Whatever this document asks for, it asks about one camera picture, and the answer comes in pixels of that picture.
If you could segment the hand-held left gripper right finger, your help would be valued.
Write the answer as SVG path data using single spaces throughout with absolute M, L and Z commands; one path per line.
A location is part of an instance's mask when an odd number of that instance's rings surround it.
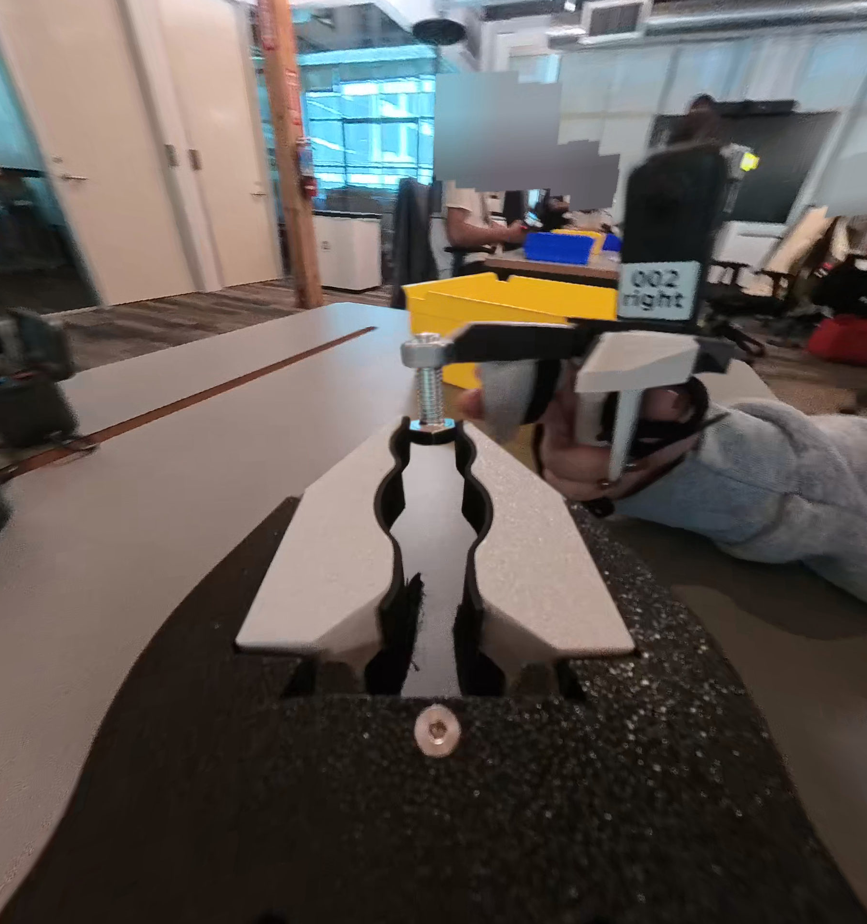
M 521 672 L 635 653 L 566 501 L 471 423 L 455 434 L 475 537 L 453 626 L 459 672 Z

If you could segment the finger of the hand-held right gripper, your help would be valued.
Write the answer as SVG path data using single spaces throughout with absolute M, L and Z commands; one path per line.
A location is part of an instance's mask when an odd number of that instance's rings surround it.
M 481 388 L 493 396 L 552 396 L 567 365 L 578 394 L 643 392 L 688 381 L 700 357 L 694 334 L 618 321 L 473 321 L 443 337 L 444 366 L 483 367 Z

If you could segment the silver threaded bolt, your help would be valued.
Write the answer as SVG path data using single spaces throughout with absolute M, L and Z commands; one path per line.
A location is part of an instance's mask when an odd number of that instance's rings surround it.
M 445 338 L 437 333 L 423 332 L 413 334 L 410 339 L 418 336 L 423 340 L 433 339 L 434 336 Z M 449 444 L 454 440 L 456 425 L 446 414 L 443 368 L 409 370 L 414 374 L 417 409 L 416 419 L 409 424 L 411 441 L 415 445 L 425 446 Z

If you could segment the person's right forearm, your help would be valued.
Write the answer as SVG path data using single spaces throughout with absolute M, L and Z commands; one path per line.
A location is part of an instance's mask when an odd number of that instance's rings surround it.
M 741 560 L 801 563 L 867 604 L 867 418 L 763 400 L 716 411 L 697 448 L 615 512 Z

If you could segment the blue plastic bin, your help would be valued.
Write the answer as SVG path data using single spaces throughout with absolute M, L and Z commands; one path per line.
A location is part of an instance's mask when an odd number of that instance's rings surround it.
M 524 241 L 523 250 L 525 258 L 530 261 L 583 267 L 589 264 L 598 242 L 601 243 L 591 237 L 529 232 Z

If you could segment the wooden top desk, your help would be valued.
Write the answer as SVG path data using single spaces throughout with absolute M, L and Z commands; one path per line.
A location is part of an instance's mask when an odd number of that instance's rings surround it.
M 619 282 L 620 264 L 607 256 L 591 256 L 585 265 L 557 261 L 530 260 L 523 250 L 489 256 L 483 267 L 506 281 L 511 276 L 550 280 L 563 283 L 596 285 L 615 288 Z

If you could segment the black bag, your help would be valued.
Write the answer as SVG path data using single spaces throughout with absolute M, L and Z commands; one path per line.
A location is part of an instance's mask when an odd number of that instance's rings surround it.
M 867 260 L 847 256 L 820 278 L 809 298 L 829 317 L 867 320 Z

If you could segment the red bag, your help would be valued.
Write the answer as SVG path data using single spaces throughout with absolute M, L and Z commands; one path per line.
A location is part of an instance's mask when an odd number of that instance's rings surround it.
M 867 367 L 867 318 L 854 315 L 826 318 L 809 337 L 806 351 L 827 362 Z

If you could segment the white ceiling air vent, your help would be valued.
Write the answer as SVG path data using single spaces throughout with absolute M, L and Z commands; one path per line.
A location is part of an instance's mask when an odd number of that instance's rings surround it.
M 580 40 L 598 43 L 641 36 L 653 6 L 653 1 L 585 1 Z

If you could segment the black jacket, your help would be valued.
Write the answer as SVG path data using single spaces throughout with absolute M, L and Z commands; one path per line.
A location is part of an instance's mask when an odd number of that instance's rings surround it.
M 393 306 L 404 306 L 404 287 L 440 277 L 430 243 L 430 226 L 435 214 L 435 187 L 416 179 L 400 180 L 393 209 L 391 265 Z

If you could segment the small black battery charger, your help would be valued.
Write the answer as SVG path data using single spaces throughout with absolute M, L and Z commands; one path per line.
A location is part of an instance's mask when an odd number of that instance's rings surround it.
M 79 434 L 58 383 L 41 372 L 0 375 L 0 440 L 12 449 L 51 445 Z

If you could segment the dark grey handheld device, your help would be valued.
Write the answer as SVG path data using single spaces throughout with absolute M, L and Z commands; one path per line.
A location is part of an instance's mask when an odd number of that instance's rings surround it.
M 64 327 L 28 308 L 8 308 L 0 322 L 5 354 L 17 372 L 32 372 L 54 382 L 78 371 Z

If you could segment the white door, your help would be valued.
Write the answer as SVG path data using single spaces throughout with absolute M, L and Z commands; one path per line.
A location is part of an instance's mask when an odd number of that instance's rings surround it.
M 196 290 L 281 278 L 248 3 L 118 6 Z
M 100 304 L 194 291 L 121 2 L 0 1 L 0 52 Z

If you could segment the black wall screen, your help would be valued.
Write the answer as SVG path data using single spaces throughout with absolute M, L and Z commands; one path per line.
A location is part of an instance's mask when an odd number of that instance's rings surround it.
M 723 102 L 716 110 L 715 138 L 759 159 L 742 179 L 726 221 L 785 225 L 839 114 L 800 112 L 793 100 Z

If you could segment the brown wooden post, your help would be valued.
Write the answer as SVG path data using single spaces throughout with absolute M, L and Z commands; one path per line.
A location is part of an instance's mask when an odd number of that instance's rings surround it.
M 312 201 L 300 192 L 298 141 L 305 138 L 298 50 L 287 1 L 258 1 L 259 48 L 274 135 L 281 207 L 297 305 L 324 304 Z

